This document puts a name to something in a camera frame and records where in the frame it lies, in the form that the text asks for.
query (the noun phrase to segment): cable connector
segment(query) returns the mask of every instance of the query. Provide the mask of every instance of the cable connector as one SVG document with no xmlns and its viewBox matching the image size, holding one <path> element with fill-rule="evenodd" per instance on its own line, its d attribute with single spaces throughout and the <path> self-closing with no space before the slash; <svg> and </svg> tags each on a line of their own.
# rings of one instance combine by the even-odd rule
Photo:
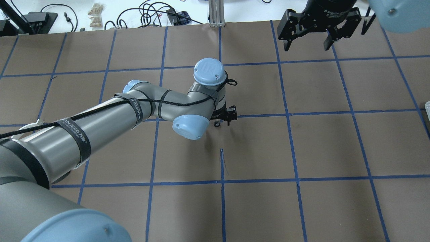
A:
<svg viewBox="0 0 430 242">
<path fill-rule="evenodd" d="M 67 13 L 66 13 L 66 12 L 64 12 L 64 17 L 66 18 L 66 21 L 67 21 L 67 22 L 72 21 L 69 17 L 67 17 Z"/>
</svg>

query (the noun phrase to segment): white floor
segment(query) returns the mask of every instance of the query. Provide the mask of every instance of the white floor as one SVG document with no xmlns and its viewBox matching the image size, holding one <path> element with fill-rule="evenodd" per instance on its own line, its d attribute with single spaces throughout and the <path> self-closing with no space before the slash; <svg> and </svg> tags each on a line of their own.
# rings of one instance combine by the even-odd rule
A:
<svg viewBox="0 0 430 242">
<path fill-rule="evenodd" d="M 151 2 L 165 2 L 175 8 L 177 12 L 187 11 L 192 19 L 202 23 L 208 22 L 208 3 L 206 0 L 151 0 Z M 103 24 L 112 20 L 116 22 L 118 15 L 125 9 L 136 8 L 144 0 L 14 0 L 15 5 L 23 14 L 28 12 L 40 11 L 40 9 L 48 4 L 62 3 L 72 7 L 78 16 L 78 28 L 85 27 L 88 30 L 98 30 L 99 28 L 90 28 L 88 11 L 91 9 L 94 2 L 105 5 L 105 10 L 102 13 Z M 272 0 L 271 3 L 265 4 L 261 0 L 224 0 L 224 15 L 226 22 L 253 22 L 265 20 L 281 19 L 287 8 L 301 12 L 306 6 L 307 0 Z M 368 4 L 366 0 L 358 0 L 356 6 L 360 8 L 361 14 L 366 13 Z M 67 23 L 63 12 L 66 11 L 73 23 L 76 19 L 70 9 L 63 6 L 54 6 L 47 8 L 45 11 L 57 12 L 58 18 L 54 23 L 50 33 L 68 32 L 71 29 L 70 23 Z M 140 26 L 140 14 L 138 10 L 131 10 L 121 16 L 127 25 L 131 28 Z M 165 14 L 162 16 L 162 25 L 169 25 Z"/>
</svg>

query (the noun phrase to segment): metal post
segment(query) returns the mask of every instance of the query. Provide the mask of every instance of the metal post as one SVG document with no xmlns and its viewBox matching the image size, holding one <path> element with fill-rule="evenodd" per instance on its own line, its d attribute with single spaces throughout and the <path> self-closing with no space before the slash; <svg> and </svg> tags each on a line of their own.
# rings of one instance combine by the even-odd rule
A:
<svg viewBox="0 0 430 242">
<path fill-rule="evenodd" d="M 30 24 L 23 20 L 22 17 L 6 2 L 6 0 L 0 0 L 0 9 L 2 9 L 3 12 L 7 14 L 22 31 L 27 34 L 35 34 Z"/>
<path fill-rule="evenodd" d="M 224 27 L 224 0 L 209 0 L 209 20 L 211 27 Z"/>
</svg>

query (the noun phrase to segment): black bar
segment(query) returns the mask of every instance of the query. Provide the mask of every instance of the black bar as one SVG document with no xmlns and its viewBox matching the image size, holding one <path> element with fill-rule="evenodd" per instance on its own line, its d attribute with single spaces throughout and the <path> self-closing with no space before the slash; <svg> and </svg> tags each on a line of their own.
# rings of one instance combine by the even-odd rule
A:
<svg viewBox="0 0 430 242">
<path fill-rule="evenodd" d="M 22 17 L 13 10 L 13 8 L 6 2 L 6 0 L 0 0 L 0 9 L 7 14 L 10 19 L 27 34 L 35 34 L 34 30 L 31 28 Z"/>
</svg>

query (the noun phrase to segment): plastic bag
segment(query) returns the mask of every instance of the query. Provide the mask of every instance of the plastic bag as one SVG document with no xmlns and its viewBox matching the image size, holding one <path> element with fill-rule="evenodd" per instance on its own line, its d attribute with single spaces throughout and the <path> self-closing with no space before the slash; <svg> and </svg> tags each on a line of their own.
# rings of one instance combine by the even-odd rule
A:
<svg viewBox="0 0 430 242">
<path fill-rule="evenodd" d="M 102 28 L 103 22 L 101 20 L 101 13 L 104 9 L 104 5 L 100 3 L 94 3 L 90 11 L 88 12 L 88 18 L 90 19 L 89 26 L 95 28 Z"/>
</svg>

